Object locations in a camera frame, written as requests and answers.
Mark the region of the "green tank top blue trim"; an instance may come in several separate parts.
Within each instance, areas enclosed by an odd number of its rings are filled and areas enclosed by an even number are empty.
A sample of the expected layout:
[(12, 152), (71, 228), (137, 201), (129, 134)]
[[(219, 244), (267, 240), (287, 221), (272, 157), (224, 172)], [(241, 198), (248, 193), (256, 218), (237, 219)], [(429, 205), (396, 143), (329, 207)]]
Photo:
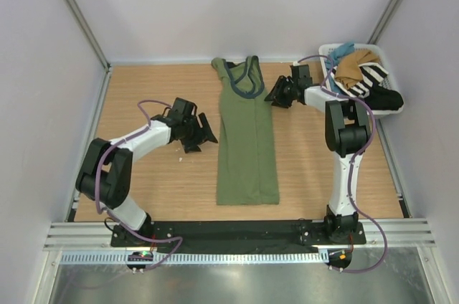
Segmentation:
[(219, 96), (217, 204), (280, 203), (273, 117), (259, 58), (211, 62), (222, 83)]

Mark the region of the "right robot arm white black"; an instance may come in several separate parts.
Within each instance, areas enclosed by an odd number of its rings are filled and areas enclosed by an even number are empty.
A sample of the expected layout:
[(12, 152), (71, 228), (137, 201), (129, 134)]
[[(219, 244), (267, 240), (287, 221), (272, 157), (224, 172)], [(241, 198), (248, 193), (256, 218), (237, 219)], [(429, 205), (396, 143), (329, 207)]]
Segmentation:
[(265, 101), (289, 108), (297, 101), (325, 115), (325, 141), (333, 154), (333, 191), (323, 219), (323, 235), (344, 244), (358, 232), (356, 190), (364, 147), (372, 132), (366, 108), (355, 100), (329, 93), (313, 82), (308, 65), (292, 65), (290, 76), (280, 76)]

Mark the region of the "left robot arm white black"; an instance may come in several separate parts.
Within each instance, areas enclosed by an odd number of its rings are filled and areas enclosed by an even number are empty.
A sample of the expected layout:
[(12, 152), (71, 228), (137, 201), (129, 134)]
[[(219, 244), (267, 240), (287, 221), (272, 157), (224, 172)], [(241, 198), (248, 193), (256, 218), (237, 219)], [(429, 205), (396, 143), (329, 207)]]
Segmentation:
[(129, 194), (135, 162), (150, 152), (179, 141), (185, 153), (200, 152), (200, 145), (217, 143), (204, 113), (197, 105), (176, 98), (161, 114), (151, 116), (138, 103), (146, 117), (142, 127), (111, 140), (93, 139), (86, 151), (75, 188), (94, 201), (98, 214), (106, 213), (127, 231), (127, 238), (138, 247), (147, 245), (153, 235), (151, 216)]

